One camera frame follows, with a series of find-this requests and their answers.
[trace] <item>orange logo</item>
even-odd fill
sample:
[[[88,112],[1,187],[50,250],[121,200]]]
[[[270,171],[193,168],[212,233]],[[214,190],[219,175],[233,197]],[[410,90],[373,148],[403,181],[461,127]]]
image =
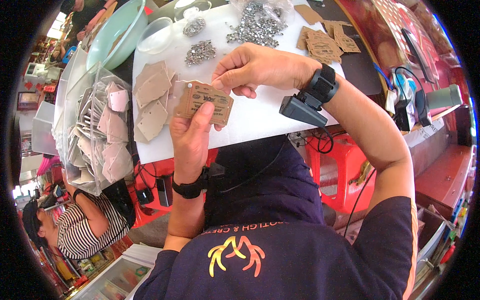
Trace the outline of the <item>orange logo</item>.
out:
[[[220,269],[222,269],[223,271],[227,270],[227,268],[225,268],[225,266],[222,264],[222,252],[230,244],[232,244],[233,251],[232,253],[227,254],[225,258],[231,258],[234,256],[238,256],[239,258],[242,258],[242,259],[247,258],[245,255],[243,255],[240,252],[240,249],[245,244],[245,246],[250,252],[250,263],[246,265],[242,270],[246,271],[250,269],[254,263],[256,263],[254,277],[257,277],[258,274],[260,273],[260,268],[262,267],[262,262],[260,260],[260,257],[262,259],[265,258],[265,253],[262,249],[260,249],[260,247],[252,245],[252,243],[250,243],[249,239],[246,236],[240,237],[238,248],[237,248],[236,237],[231,236],[225,241],[225,243],[223,243],[223,245],[215,246],[212,249],[210,249],[210,251],[208,252],[208,257],[212,258],[212,260],[210,261],[210,268],[209,268],[210,276],[211,277],[214,276],[215,262],[217,262]]]

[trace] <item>pile of metal rivets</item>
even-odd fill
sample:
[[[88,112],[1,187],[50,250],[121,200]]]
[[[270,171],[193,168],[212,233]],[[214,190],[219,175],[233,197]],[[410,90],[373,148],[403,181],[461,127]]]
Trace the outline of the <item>pile of metal rivets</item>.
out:
[[[279,19],[281,9],[274,8],[272,12],[276,14],[277,19],[273,19],[267,14],[263,4],[256,1],[249,2],[243,10],[240,25],[237,27],[230,26],[230,29],[234,32],[227,34],[227,43],[252,42],[257,45],[276,48],[278,41],[274,39],[274,36],[282,36],[283,33],[280,31],[287,28],[287,24]]]
[[[183,28],[183,34],[186,36],[195,36],[199,34],[205,28],[205,19],[196,18],[195,20],[188,22]]]
[[[216,48],[212,45],[211,40],[200,41],[198,44],[192,45],[192,48],[188,50],[187,56],[185,56],[185,62],[187,67],[192,65],[199,65],[204,60],[214,58],[216,55]]]

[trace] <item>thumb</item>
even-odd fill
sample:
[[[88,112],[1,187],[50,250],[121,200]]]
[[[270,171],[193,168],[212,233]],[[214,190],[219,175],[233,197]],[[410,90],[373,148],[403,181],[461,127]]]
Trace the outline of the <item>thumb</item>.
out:
[[[229,70],[213,80],[212,86],[217,90],[231,90],[240,85],[252,83],[252,69],[245,65],[239,69]]]
[[[214,109],[215,105],[213,103],[203,103],[193,116],[187,134],[194,136],[202,132],[208,132],[210,130],[210,119],[212,118]]]

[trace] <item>grey cylinder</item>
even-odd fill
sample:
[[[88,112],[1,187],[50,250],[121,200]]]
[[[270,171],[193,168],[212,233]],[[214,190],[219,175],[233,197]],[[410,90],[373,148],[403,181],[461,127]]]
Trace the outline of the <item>grey cylinder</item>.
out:
[[[460,88],[456,84],[427,93],[427,101],[430,109],[444,108],[462,104]]]

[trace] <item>navy t-shirt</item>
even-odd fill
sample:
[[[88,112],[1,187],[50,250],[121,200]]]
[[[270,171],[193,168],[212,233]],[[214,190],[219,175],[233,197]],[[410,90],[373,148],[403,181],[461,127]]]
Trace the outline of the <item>navy t-shirt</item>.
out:
[[[134,299],[406,299],[417,226],[412,201],[393,197],[368,213],[353,245],[303,221],[210,227],[181,252],[161,251]]]

